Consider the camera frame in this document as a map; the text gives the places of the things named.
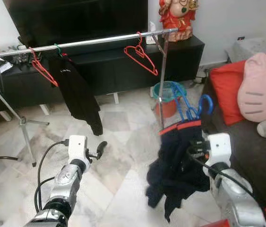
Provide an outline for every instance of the tv stand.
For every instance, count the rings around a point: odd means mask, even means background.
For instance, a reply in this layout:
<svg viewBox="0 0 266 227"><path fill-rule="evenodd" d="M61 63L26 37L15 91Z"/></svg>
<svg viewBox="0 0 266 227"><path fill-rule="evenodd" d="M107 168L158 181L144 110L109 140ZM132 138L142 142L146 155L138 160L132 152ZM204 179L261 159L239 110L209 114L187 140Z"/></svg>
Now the tv stand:
<svg viewBox="0 0 266 227"><path fill-rule="evenodd" d="M203 48L204 43L195 36L169 43L165 80L194 79ZM160 73L162 54L158 47L155 44L145 45L144 50ZM123 48L71 55L70 58L96 96L151 87L160 82L160 74L154 76L136 64L123 52ZM59 89L53 87L34 68L23 67L20 70L15 66L2 75L5 87L3 96L14 108L64 101ZM5 110L6 107L0 101L0 111Z"/></svg>

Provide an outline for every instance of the pink pillow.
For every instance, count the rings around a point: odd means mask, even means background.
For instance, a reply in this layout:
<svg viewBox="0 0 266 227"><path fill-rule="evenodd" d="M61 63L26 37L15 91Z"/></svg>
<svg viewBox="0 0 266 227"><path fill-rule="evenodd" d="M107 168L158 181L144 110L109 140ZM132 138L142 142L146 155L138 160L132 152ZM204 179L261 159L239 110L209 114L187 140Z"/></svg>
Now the pink pillow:
<svg viewBox="0 0 266 227"><path fill-rule="evenodd" d="M253 122L266 120L266 54L257 53L246 61L238 106L246 119Z"/></svg>

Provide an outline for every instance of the hanging garment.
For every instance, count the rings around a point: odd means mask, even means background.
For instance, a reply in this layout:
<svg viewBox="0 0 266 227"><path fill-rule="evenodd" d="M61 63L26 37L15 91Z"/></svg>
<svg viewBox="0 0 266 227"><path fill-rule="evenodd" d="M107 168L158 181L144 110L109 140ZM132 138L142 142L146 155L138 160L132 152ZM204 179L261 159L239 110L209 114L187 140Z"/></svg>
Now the hanging garment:
<svg viewBox="0 0 266 227"><path fill-rule="evenodd" d="M148 205L155 208L166 195L164 217L170 222L175 208L181 207L182 199L187 199L195 191L210 189L209 177L202 166L191 161L186 153L192 140L202 140L201 121L186 121L174 124L160 132L162 144L158 159L147 173L149 187L146 191Z"/></svg>
<svg viewBox="0 0 266 227"><path fill-rule="evenodd" d="M100 107L87 82L76 70L75 64L67 56L62 56L49 60L49 69L59 84L71 115L85 120L94 135L102 135L103 126L98 113Z"/></svg>

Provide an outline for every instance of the white wall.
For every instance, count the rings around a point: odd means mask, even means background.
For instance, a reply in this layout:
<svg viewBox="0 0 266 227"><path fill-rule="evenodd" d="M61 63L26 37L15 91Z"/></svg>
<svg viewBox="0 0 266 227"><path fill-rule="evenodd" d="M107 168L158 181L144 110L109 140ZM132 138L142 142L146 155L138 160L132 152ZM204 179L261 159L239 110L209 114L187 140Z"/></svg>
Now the white wall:
<svg viewBox="0 0 266 227"><path fill-rule="evenodd" d="M149 1L149 20L159 22L159 0ZM199 0L194 34L206 45L201 64L226 60L224 48L237 37L266 35L266 0ZM19 36L3 0L0 0L0 50L18 44Z"/></svg>
<svg viewBox="0 0 266 227"><path fill-rule="evenodd" d="M149 0L149 20L155 23L158 9L159 0ZM266 35L266 0L199 0L193 27L205 43L201 64L225 61L224 48L239 36Z"/></svg>

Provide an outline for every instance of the red statue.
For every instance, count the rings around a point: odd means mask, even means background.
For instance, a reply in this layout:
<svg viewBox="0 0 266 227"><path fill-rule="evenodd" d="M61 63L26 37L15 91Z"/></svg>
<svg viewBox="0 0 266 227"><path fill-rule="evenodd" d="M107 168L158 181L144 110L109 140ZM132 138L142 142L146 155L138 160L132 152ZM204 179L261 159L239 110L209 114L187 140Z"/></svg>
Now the red statue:
<svg viewBox="0 0 266 227"><path fill-rule="evenodd" d="M185 40L193 35L191 20L195 20L197 0L159 0L159 14L164 29L178 28L178 32L171 33L169 41Z"/></svg>

